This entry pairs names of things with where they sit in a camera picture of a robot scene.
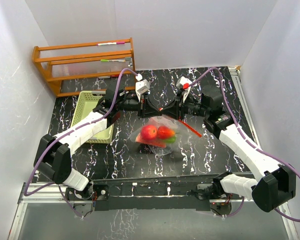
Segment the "pale green plastic basket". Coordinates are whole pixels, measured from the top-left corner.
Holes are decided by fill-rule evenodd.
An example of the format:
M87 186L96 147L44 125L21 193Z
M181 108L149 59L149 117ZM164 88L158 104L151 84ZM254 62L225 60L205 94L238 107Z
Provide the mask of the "pale green plastic basket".
M98 101L105 95L105 91L81 91L77 99L76 108L71 122L71 127L78 124L81 120L96 107ZM112 142L114 125L106 130L98 132L96 135L87 140L90 144L110 144Z

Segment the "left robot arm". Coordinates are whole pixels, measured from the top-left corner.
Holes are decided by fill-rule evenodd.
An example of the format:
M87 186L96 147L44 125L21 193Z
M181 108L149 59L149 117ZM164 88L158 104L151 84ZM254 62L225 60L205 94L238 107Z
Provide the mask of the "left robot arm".
M146 93L131 96L128 91L107 91L96 107L79 123L54 136L44 135L37 149L34 170L52 180L75 189L83 200L93 195L90 180L72 167L72 155L96 134L106 130L120 116L120 111L136 111L141 118L156 117L162 111Z

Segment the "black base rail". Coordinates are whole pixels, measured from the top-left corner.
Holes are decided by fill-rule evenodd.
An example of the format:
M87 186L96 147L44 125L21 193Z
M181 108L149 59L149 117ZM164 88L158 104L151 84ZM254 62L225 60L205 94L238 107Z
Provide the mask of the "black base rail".
M75 204L90 204L94 211L194 209L210 211L215 204L226 206L237 196L216 192L214 174L148 178L99 179L88 184L83 197L67 187L65 198Z

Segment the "aluminium frame rail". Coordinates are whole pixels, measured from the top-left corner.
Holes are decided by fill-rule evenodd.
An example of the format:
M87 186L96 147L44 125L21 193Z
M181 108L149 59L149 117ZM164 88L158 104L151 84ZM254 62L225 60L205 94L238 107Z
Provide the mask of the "aluminium frame rail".
M20 196L11 240L296 240L292 221L259 211L252 201L232 200L238 213L221 218L191 209L118 209L91 212L82 201L80 218L65 203L57 185L32 183Z

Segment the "fake watermelon slice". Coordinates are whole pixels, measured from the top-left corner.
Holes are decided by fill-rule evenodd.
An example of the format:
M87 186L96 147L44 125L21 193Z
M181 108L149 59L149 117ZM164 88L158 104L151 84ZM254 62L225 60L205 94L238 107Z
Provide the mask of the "fake watermelon slice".
M155 147L159 147L159 148L167 147L167 144L161 140L158 140L158 139L146 140L146 139L143 139L140 134L138 134L137 137L135 138L135 142L149 145L149 146L155 146Z

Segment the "pink white marker pen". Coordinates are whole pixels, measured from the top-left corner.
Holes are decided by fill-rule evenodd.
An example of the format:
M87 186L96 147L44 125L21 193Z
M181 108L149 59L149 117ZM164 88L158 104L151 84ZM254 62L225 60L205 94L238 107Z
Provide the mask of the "pink white marker pen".
M97 43L97 46L110 46L110 45L124 45L125 41L111 41L111 42L102 42Z

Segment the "clear zip top bag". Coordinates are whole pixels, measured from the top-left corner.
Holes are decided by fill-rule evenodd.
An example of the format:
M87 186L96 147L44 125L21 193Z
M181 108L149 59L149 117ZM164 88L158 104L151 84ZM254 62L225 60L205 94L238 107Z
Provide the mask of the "clear zip top bag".
M202 134L183 120L162 115L149 118L148 122L130 134L129 140L148 146L157 156L165 156L201 137Z

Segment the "red fake wax apple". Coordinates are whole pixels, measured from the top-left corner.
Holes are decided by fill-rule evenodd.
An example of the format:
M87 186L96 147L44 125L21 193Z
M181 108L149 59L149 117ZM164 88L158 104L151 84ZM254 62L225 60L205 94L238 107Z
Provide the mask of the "red fake wax apple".
M157 129L157 138L159 139L164 140L175 135L175 131L167 126L162 125Z

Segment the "wooden shelf rack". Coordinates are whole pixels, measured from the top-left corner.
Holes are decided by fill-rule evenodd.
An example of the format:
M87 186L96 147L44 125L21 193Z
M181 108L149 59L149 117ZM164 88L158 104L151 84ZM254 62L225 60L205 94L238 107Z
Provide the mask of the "wooden shelf rack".
M125 41L120 45L98 43ZM76 44L35 46L31 60L49 89L57 97L77 96L79 90L63 92L65 81L119 76L123 69L135 70L133 38ZM100 62L101 59L126 62Z

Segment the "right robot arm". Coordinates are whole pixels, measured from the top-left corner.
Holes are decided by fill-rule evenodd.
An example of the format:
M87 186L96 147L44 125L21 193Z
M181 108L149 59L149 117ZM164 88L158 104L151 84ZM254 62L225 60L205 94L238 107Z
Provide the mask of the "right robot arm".
M180 89L174 100L163 107L162 114L182 120L186 114L203 117L206 129L227 145L253 174L253 178L226 172L213 180L213 194L223 199L236 194L253 200L264 212L270 212L296 195L296 174L286 165L261 153L261 149L235 125L223 109L223 95L213 85L202 89L195 100L189 89Z

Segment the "green white marker pen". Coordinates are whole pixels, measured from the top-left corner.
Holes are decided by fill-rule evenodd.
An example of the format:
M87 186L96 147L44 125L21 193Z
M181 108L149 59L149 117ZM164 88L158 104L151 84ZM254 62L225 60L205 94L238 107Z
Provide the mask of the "green white marker pen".
M100 62L117 62L117 63L125 63L126 60L125 59L101 59Z

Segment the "green fake leaf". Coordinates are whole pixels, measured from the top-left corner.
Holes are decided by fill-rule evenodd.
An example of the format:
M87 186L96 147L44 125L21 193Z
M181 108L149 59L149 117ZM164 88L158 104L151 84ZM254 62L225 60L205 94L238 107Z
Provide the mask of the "green fake leaf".
M166 144L173 144L176 141L176 136L172 136L163 140Z

